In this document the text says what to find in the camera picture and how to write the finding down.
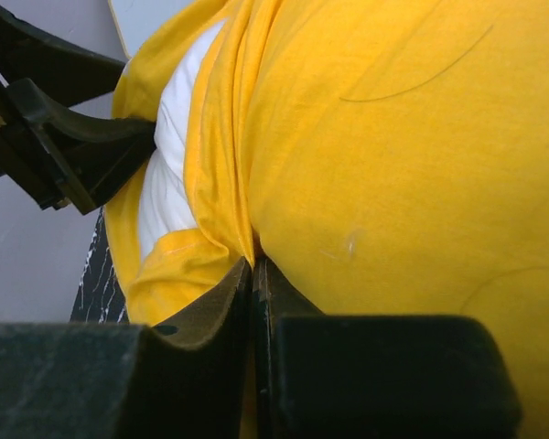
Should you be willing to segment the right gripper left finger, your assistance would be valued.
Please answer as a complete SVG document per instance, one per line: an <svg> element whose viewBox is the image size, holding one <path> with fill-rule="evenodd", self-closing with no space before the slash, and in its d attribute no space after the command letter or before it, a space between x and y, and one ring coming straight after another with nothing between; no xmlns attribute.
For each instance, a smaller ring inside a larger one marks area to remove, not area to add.
<svg viewBox="0 0 549 439"><path fill-rule="evenodd" d="M161 324L0 324L0 438L235 438L252 270Z"/></svg>

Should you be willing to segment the white pillow insert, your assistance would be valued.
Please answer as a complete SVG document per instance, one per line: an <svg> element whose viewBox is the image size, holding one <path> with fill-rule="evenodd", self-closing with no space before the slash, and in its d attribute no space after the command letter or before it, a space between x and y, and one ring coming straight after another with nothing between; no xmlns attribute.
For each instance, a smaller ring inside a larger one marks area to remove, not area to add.
<svg viewBox="0 0 549 439"><path fill-rule="evenodd" d="M219 21L192 43L161 94L154 134L156 150L146 167L137 213L142 259L165 235L197 226L184 182L188 118L201 63L223 25Z"/></svg>

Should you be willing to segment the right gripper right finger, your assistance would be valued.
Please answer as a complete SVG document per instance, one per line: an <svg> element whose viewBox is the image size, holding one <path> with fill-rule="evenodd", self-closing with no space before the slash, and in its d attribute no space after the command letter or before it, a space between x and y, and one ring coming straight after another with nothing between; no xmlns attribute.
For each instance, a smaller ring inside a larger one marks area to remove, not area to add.
<svg viewBox="0 0 549 439"><path fill-rule="evenodd" d="M501 353L464 316L329 316L275 264L254 272L262 438L515 438Z"/></svg>

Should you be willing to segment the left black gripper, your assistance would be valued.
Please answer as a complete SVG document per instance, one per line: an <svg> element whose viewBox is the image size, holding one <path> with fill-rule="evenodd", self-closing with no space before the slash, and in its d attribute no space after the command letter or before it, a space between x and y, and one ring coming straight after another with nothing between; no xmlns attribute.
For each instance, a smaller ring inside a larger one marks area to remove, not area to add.
<svg viewBox="0 0 549 439"><path fill-rule="evenodd" d="M154 151L155 125L66 107L113 91L123 69L0 6L0 73L11 84L0 76L0 177L41 209L88 214L110 201Z"/></svg>

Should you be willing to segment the yellow Pikachu pillowcase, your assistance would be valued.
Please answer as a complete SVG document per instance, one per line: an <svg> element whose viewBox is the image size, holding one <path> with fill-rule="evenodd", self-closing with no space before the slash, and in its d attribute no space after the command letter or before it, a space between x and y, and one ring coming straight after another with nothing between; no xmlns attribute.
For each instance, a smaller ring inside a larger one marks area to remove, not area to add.
<svg viewBox="0 0 549 439"><path fill-rule="evenodd" d="M148 163L105 207L129 319L267 256L328 313L476 317L521 437L549 438L549 1L196 1L128 62L113 115L156 123L221 20L188 118L197 226L140 257Z"/></svg>

